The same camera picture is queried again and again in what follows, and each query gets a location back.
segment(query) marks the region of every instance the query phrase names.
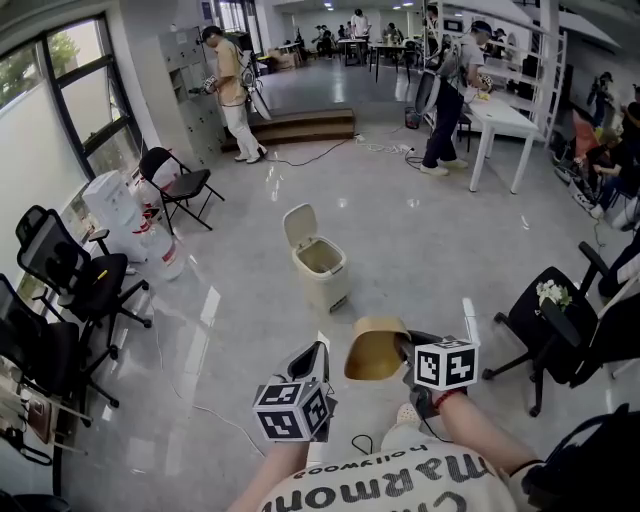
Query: trash can lid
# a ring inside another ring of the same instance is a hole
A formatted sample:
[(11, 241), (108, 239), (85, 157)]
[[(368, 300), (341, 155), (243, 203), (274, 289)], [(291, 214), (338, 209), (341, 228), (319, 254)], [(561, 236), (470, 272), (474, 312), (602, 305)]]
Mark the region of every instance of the trash can lid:
[(298, 247), (318, 232), (316, 214), (309, 203), (296, 206), (282, 219), (284, 232), (291, 247)]

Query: white table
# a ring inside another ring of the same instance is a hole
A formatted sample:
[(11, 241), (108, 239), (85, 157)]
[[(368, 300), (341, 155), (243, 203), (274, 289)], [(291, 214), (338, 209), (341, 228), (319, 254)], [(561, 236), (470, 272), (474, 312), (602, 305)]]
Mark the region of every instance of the white table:
[(473, 168), (469, 190), (471, 190), (471, 192), (478, 190), (478, 181), (480, 180), (480, 174), (482, 174), (484, 159), (491, 156), (493, 138), (496, 129), (499, 129), (502, 132), (508, 133), (510, 136), (526, 139), (522, 155), (520, 156), (520, 163), (518, 164), (513, 183), (511, 184), (511, 193), (517, 194), (522, 176), (527, 167), (527, 162), (529, 161), (531, 146), (533, 145), (533, 141), (537, 137), (540, 137), (540, 130), (538, 130), (538, 127), (534, 123), (498, 98), (491, 97), (489, 101), (474, 98), (467, 106), (478, 121), (482, 123), (482, 137), (480, 137), (478, 157), (476, 158), (476, 164)]

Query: trash can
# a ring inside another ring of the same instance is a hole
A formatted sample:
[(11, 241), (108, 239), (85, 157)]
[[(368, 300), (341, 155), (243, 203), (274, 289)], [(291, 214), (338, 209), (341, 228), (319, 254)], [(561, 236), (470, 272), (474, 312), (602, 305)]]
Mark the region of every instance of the trash can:
[(307, 299), (332, 313), (349, 295), (347, 257), (336, 244), (317, 235), (318, 223), (311, 205), (305, 203), (291, 210), (283, 224)]

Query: white wall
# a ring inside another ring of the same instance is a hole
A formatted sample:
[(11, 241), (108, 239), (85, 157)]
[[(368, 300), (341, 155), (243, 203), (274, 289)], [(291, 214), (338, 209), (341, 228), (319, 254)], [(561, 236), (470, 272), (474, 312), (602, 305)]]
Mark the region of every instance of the white wall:
[(62, 211), (87, 182), (45, 83), (0, 111), (0, 154), (0, 270), (17, 284), (14, 231), (22, 215), (34, 204)]

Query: black office chair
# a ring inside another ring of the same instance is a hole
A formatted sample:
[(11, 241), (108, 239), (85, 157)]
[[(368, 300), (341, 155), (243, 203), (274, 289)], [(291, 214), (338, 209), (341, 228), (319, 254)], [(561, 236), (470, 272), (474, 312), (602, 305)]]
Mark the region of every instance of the black office chair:
[[(0, 356), (11, 361), (21, 372), (20, 384), (45, 397), (54, 406), (82, 418), (86, 426), (91, 418), (85, 415), (86, 387), (90, 386), (119, 407), (92, 379), (91, 374), (102, 364), (114, 347), (105, 350), (93, 363), (84, 365), (86, 347), (79, 342), (80, 329), (73, 322), (48, 323), (20, 299), (0, 274)], [(62, 402), (80, 392), (79, 412)], [(59, 397), (61, 402), (51, 400)]]
[(151, 320), (140, 318), (123, 307), (140, 288), (148, 290), (149, 283), (140, 280), (120, 293), (128, 260), (124, 254), (109, 254), (104, 242), (108, 230), (100, 230), (89, 237), (89, 241), (98, 242), (104, 252), (104, 256), (91, 259), (69, 234), (55, 210), (36, 205), (20, 219), (16, 235), (20, 241), (20, 268), (53, 288), (60, 296), (58, 304), (87, 322), (82, 332), (83, 345), (88, 345), (94, 326), (101, 327), (102, 319), (108, 316), (107, 347), (111, 358), (116, 360), (118, 349), (111, 339), (118, 313), (140, 322), (147, 329), (151, 327)]
[[(508, 316), (498, 313), (494, 317), (496, 322), (509, 327), (527, 347), (527, 352), (496, 370), (484, 370), (482, 378), (491, 380), (533, 360), (530, 379), (536, 386), (536, 403), (529, 414), (534, 418), (542, 407), (545, 370), (557, 383), (568, 383), (574, 388), (585, 383), (604, 363), (640, 357), (640, 344), (632, 336), (637, 331), (632, 322), (640, 311), (640, 295), (617, 303), (598, 322), (598, 315), (585, 295), (596, 273), (606, 276), (609, 268), (586, 242), (582, 242), (579, 249), (591, 262), (580, 289), (557, 268), (549, 267), (532, 281)], [(539, 305), (536, 286), (549, 280), (569, 291), (572, 303), (564, 312), (550, 299)]]

